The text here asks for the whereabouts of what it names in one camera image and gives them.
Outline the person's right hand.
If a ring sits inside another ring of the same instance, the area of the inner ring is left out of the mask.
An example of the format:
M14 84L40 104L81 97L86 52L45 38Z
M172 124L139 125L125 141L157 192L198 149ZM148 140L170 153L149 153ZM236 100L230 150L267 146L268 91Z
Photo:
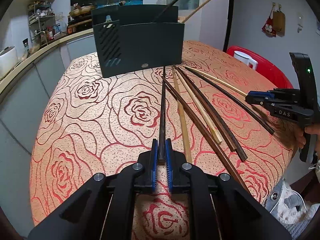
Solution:
M317 135L317 141L315 144L315 151L317 153L320 152L320 142L319 142L319 135L320 135L320 127L319 124L313 124L306 128L304 128L304 131L299 127L295 126L294 134L297 141L298 148L303 148L306 144L306 138L304 137L304 133L310 134L310 135Z

